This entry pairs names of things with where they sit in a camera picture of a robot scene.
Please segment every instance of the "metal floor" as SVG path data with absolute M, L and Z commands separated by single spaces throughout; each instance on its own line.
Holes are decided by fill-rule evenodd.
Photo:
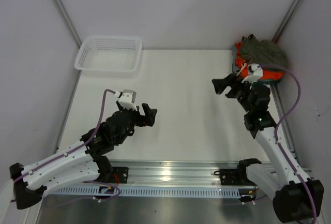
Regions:
M 75 197 L 46 197 L 36 223 L 281 223 L 274 214 L 272 202 L 268 198 L 256 202 L 256 205 L 250 203 L 242 206 L 238 200 L 232 199 L 119 197 L 102 203 L 86 199 L 55 207 Z

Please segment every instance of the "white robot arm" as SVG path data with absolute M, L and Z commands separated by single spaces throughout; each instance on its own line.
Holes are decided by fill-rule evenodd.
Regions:
M 245 109 L 244 123 L 254 139 L 266 152 L 274 171 L 270 171 L 257 159 L 241 160 L 237 169 L 221 169 L 218 175 L 222 185 L 229 174 L 243 185 L 258 185 L 272 200 L 274 211 L 283 223 L 319 216 L 324 188 L 319 180 L 312 180 L 289 151 L 284 137 L 275 132 L 279 124 L 268 112 L 270 89 L 254 83 L 263 75 L 261 66 L 248 66 L 249 76 L 242 78 L 230 74 L 224 79 L 213 79 L 216 94 L 222 94 L 229 86 L 228 98 L 235 98 Z
M 101 123 L 106 92 L 118 99 L 119 110 Z M 135 126 L 153 126 L 156 109 L 142 104 L 145 115 L 134 104 L 136 93 L 131 90 L 114 92 L 107 89 L 103 95 L 101 115 L 96 128 L 90 130 L 71 147 L 32 165 L 19 163 L 10 167 L 14 181 L 14 196 L 18 209 L 31 207 L 42 197 L 69 185 L 98 181 L 109 183 L 113 167 L 104 154 L 114 150 L 128 136 L 134 134 Z

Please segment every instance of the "plastic basket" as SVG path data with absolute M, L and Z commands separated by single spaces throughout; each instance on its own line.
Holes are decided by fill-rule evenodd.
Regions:
M 142 40 L 137 37 L 88 36 L 74 67 L 93 76 L 130 78 L 141 60 Z

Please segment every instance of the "white plastic bracket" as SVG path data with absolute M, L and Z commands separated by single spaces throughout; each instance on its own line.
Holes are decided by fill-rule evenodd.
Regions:
M 137 106 L 134 104 L 136 100 L 136 92 L 132 90 L 125 89 L 122 92 L 121 97 L 118 100 L 118 103 L 125 109 L 133 109 L 137 111 Z
M 248 73 L 249 75 L 242 80 L 242 83 L 249 82 L 254 83 L 261 77 L 263 77 L 263 70 L 259 67 L 258 64 L 248 65 Z
M 50 178 L 47 178 L 43 184 L 47 189 L 43 192 L 42 196 L 45 197 L 58 189 L 70 185 L 79 184 L 85 181 L 93 181 L 100 175 L 98 170 L 99 167 L 97 163 L 91 160 L 75 165 L 57 175 L 53 175 Z

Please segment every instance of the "green cloth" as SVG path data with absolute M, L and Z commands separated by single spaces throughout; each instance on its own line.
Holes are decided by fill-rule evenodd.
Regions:
M 248 64 L 279 65 L 288 67 L 286 54 L 272 41 L 258 41 L 253 34 L 243 37 L 243 44 L 239 49 L 239 55 Z

